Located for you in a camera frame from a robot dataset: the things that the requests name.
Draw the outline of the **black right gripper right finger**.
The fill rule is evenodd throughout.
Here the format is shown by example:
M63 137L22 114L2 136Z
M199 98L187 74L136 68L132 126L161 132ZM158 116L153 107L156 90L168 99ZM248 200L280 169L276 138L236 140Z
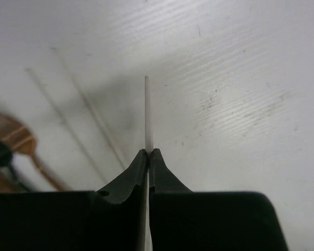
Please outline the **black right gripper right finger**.
M149 193L191 193L167 167L160 149L154 149L149 162Z

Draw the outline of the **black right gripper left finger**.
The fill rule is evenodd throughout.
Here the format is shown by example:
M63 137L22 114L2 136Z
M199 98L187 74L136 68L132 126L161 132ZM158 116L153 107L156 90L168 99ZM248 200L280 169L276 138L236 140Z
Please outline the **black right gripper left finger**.
M139 150L127 169L97 193L111 204L120 204L128 200L135 189L145 184L148 156L145 150Z

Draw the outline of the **white chopstick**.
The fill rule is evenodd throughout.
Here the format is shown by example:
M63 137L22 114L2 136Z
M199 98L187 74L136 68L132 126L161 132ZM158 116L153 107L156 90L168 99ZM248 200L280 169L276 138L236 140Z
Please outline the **white chopstick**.
M151 95L150 95L150 82L149 77L145 76L144 79L144 94L145 94L145 151L148 156L147 160L147 177L146 177L146 217L145 217L145 247L144 250L153 250L152 247L152 238L151 238L151 231L150 231L150 211L149 211L149 190L150 190L150 157L153 151L153 132L152 132L152 125L151 125Z

